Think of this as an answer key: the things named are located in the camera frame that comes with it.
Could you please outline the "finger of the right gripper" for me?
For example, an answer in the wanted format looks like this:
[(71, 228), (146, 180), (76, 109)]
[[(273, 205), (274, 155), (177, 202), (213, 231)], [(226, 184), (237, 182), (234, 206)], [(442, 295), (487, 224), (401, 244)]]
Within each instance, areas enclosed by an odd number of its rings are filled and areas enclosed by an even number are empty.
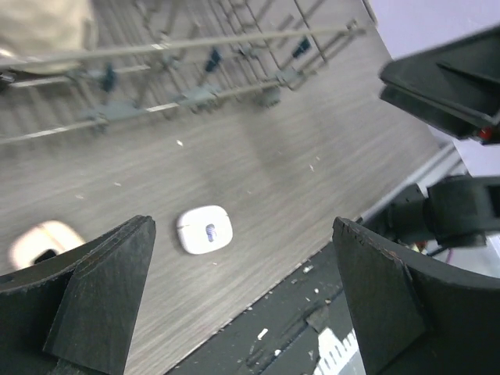
[(380, 98), (456, 139), (499, 139), (499, 27), (392, 60)]

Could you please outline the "white charging case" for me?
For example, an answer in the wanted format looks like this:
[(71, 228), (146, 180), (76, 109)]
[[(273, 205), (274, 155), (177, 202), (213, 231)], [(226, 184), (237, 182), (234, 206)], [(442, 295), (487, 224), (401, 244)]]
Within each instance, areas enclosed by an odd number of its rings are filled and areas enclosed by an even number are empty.
[(203, 255), (229, 245), (234, 232), (227, 211), (219, 205), (205, 205), (180, 214), (177, 236), (188, 254)]

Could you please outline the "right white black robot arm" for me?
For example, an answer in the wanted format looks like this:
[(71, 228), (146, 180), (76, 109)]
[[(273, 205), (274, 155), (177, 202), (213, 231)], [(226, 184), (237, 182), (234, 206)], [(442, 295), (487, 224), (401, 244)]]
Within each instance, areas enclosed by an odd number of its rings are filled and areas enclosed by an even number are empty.
[[(388, 63), (380, 98), (457, 140), (499, 143), (499, 27)], [(445, 177), (423, 194), (415, 184), (362, 222), (391, 241), (482, 245), (499, 231), (499, 178)]]

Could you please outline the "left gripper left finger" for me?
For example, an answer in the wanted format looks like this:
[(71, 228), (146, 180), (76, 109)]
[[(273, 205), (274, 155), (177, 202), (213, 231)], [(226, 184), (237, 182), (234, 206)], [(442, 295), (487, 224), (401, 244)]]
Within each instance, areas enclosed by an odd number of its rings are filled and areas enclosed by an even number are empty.
[(122, 374), (155, 244), (150, 216), (1, 277), (3, 374)]

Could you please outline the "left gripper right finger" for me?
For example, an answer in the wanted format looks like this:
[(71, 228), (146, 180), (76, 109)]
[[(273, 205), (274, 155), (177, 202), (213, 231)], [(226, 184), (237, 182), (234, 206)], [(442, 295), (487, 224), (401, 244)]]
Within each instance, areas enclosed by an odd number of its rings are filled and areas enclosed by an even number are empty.
[(421, 255), (345, 218), (333, 243), (368, 374), (497, 374), (499, 280)]

